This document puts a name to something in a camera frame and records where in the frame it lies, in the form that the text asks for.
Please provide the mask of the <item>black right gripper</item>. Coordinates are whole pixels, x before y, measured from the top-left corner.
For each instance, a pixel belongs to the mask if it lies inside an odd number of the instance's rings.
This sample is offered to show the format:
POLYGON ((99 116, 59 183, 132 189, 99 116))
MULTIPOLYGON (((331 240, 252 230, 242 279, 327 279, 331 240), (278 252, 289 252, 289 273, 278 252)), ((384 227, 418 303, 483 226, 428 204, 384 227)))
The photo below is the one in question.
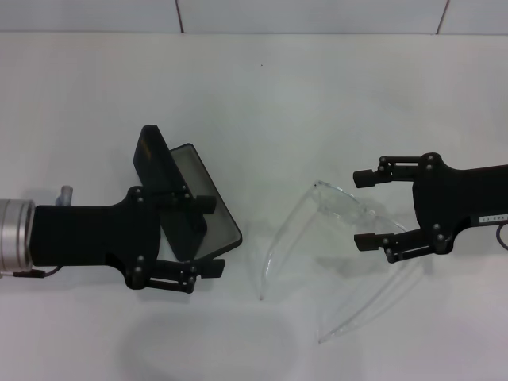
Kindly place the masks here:
POLYGON ((460 170, 435 152, 381 156, 377 169, 355 171, 356 187, 413 182, 414 210, 421 229, 354 235, 361 252, 382 250, 388 263, 448 254, 465 229, 507 222, 507 166, 460 170))

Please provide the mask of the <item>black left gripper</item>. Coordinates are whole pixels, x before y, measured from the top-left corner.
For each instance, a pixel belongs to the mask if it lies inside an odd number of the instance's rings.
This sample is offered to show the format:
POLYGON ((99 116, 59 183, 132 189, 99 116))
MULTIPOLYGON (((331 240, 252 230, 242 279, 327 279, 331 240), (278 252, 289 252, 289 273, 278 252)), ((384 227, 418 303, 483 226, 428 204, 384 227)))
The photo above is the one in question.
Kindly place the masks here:
POLYGON ((158 260, 159 213, 213 214, 217 199, 186 186, 153 188, 152 200, 131 187, 112 206, 37 206, 32 262, 38 267, 109 266, 133 290, 153 288, 192 294, 198 278, 221 278, 224 260, 158 260))

